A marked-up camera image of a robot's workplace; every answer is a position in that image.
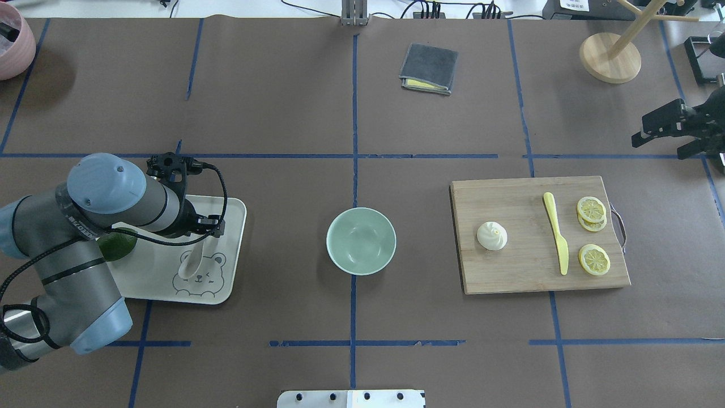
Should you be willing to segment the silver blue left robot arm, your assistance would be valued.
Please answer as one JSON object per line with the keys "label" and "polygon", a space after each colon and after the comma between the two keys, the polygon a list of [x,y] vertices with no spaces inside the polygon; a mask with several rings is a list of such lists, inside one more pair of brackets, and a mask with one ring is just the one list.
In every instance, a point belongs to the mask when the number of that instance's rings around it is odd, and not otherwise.
{"label": "silver blue left robot arm", "polygon": [[124,336],[133,321],[98,240],[124,223],[150,233],[132,237],[179,246],[224,231],[225,209],[197,214],[187,178],[212,164],[172,152],[153,155],[143,171],[105,152],[87,155],[66,181],[2,207],[2,253],[24,264],[5,278],[2,293],[34,267],[44,293],[2,304],[2,373],[27,367],[63,347],[85,355]]}

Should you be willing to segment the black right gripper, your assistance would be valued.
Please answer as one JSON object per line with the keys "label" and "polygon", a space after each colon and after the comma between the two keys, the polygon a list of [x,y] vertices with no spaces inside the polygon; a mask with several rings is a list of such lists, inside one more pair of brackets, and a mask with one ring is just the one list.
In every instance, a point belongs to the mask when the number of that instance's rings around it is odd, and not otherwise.
{"label": "black right gripper", "polygon": [[677,148],[679,154],[720,154],[724,152],[724,88],[713,91],[709,98],[691,108],[676,99],[645,114],[641,130],[632,135],[632,147],[663,137],[693,137]]}

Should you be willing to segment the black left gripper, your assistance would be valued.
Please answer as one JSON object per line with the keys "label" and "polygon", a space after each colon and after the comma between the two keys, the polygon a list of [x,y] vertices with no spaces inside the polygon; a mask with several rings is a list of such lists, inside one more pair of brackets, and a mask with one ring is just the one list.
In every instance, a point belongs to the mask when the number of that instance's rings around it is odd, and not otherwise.
{"label": "black left gripper", "polygon": [[[189,176],[196,176],[204,170],[217,174],[223,191],[223,204],[220,214],[202,216],[186,198]],[[191,156],[181,156],[173,152],[153,155],[147,160],[147,175],[155,178],[165,187],[167,194],[163,211],[147,231],[170,239],[182,236],[199,235],[218,238],[225,232],[226,185],[220,169],[212,164],[199,161]]]}

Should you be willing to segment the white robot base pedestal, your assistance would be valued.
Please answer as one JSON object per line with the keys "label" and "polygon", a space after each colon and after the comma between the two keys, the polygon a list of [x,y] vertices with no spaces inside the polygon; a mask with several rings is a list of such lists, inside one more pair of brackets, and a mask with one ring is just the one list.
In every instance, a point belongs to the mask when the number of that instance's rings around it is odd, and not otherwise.
{"label": "white robot base pedestal", "polygon": [[277,407],[426,407],[424,390],[287,390]]}

